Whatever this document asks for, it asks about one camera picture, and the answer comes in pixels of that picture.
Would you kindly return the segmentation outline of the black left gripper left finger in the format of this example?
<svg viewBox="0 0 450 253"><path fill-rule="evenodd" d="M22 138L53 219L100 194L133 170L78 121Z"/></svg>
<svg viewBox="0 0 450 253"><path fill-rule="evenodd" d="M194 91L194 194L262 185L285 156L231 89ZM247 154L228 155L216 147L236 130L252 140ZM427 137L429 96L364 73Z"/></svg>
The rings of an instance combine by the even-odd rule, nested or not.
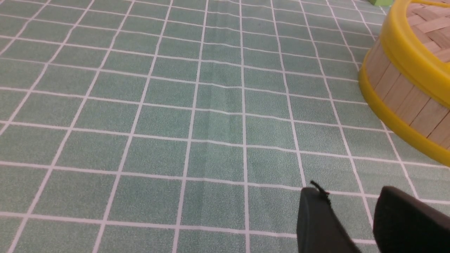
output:
<svg viewBox="0 0 450 253"><path fill-rule="evenodd" d="M333 211L329 192L318 183L301 190L297 244L299 253L360 253Z"/></svg>

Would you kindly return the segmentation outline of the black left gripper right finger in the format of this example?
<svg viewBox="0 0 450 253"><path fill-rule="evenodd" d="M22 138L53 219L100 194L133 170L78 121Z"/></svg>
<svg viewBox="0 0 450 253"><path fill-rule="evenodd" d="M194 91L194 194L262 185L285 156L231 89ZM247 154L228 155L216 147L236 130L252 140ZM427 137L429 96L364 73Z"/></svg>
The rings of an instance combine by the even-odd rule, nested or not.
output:
<svg viewBox="0 0 450 253"><path fill-rule="evenodd" d="M381 253L448 253L450 218L394 186L384 186L373 218Z"/></svg>

